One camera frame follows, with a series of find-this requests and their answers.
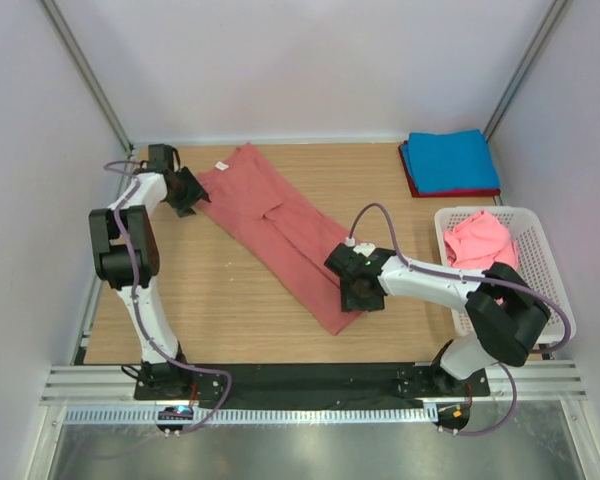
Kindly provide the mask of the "salmon pink t-shirt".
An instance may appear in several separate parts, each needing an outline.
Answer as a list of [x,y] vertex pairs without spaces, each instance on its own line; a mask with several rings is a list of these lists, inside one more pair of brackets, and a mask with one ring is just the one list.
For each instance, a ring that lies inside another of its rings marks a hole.
[[360,314],[341,310],[339,279],[324,265],[348,230],[319,211],[251,144],[198,175],[201,210],[257,257],[330,334]]

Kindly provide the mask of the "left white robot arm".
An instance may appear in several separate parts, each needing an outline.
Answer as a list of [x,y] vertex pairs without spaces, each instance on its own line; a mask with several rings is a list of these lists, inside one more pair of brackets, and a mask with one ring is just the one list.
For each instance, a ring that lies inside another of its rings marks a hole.
[[159,295],[160,254],[151,215],[165,203],[186,218],[196,203],[210,197],[171,145],[152,144],[147,159],[124,163],[132,167],[121,172],[129,178],[128,187],[88,216],[95,272],[123,301],[141,345],[140,365],[121,367],[136,382],[135,396],[179,400],[190,392],[193,372],[185,367]]

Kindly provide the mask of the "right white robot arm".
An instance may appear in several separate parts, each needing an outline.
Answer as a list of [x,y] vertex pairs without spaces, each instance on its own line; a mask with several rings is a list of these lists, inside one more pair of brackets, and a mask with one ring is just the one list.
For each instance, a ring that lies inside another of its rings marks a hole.
[[522,367],[550,318],[544,301],[512,267],[485,271],[436,266],[373,244],[338,244],[324,262],[339,279],[341,309],[373,312],[388,296],[419,298],[466,315],[473,331],[448,341],[425,368],[424,388],[452,396],[476,372]]

